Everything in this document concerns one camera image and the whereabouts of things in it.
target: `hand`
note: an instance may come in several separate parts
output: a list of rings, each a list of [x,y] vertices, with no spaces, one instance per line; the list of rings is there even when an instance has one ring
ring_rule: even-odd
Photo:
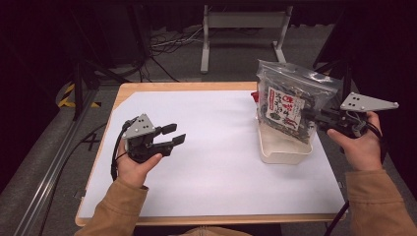
[[[137,188],[144,186],[148,172],[150,172],[162,159],[162,154],[158,153],[146,162],[139,164],[138,162],[132,160],[128,156],[128,153],[126,153],[125,142],[123,139],[120,141],[117,153],[118,155],[125,153],[117,159],[119,178],[127,184]]]
[[[368,122],[375,125],[381,131],[380,119],[377,113],[367,112]],[[362,170],[380,170],[381,164],[381,146],[379,138],[372,132],[367,131],[365,135],[358,139],[350,139],[340,134],[336,130],[328,130],[328,135],[338,143],[346,154],[347,161],[353,169]]]

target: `snack bag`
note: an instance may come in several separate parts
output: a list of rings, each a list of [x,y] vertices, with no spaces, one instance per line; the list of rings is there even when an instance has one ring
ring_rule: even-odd
[[[303,110],[320,111],[332,99],[342,82],[290,63],[260,61],[257,76],[260,122],[309,144],[316,124]]]

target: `gray carpet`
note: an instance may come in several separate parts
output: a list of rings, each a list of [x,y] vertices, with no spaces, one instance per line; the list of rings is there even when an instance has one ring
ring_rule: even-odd
[[[314,27],[289,29],[283,45],[283,52],[287,62],[306,68],[312,68],[320,49],[322,48],[331,27]],[[258,59],[275,61],[271,48],[274,40],[271,29],[260,30],[255,35],[246,35],[241,32],[226,30],[217,32],[210,40],[209,72],[200,73],[202,44],[194,42],[186,45],[174,53],[162,54],[155,59],[176,79],[183,82],[235,82],[256,81]],[[169,77],[151,60],[147,61],[149,78],[153,82],[169,82]],[[118,68],[116,72],[127,70]],[[140,76],[136,73],[128,78],[138,82]],[[107,122],[118,85],[111,81],[103,81],[102,86],[94,99],[101,102],[99,108],[89,108],[86,119],[72,142],[72,147],[95,127]],[[20,169],[5,191],[0,196],[0,235],[13,235],[22,219],[37,185],[46,173],[51,160],[60,147],[74,115],[74,108],[63,107],[48,128],[44,131],[38,142],[22,163]],[[104,129],[97,132],[97,139],[101,139]],[[326,134],[319,132],[319,136],[328,155],[329,162],[336,179],[344,182],[343,173],[349,170],[344,156]],[[89,144],[80,145],[68,160],[59,180],[57,191],[48,214],[43,235],[72,235],[79,227],[74,219],[80,200],[74,198],[77,191],[82,190],[89,178],[98,144],[89,150]],[[392,162],[387,158],[385,168],[391,175],[398,189],[405,198],[405,202],[414,221],[417,221],[416,201],[402,182]],[[345,197],[346,190],[341,189]],[[38,235],[46,205],[42,209],[30,235]],[[348,235],[350,215],[339,222],[332,235]],[[286,223],[281,224],[281,234],[287,235],[323,235],[326,225],[323,222]]]

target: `white paper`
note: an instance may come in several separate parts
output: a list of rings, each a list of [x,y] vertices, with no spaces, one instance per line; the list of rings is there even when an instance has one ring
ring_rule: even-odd
[[[111,155],[126,120],[146,113],[178,124],[155,143],[184,144],[149,173],[141,216],[337,213],[344,204],[318,137],[298,165],[261,161],[256,104],[248,90],[136,92],[116,108],[78,217],[90,218],[112,179]]]

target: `brown sleeve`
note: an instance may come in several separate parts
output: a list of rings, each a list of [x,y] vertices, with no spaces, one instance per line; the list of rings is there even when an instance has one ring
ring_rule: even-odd
[[[134,188],[116,179],[95,208],[92,219],[75,235],[132,236],[147,193],[147,187]]]
[[[352,235],[417,235],[404,200],[385,170],[346,173]]]

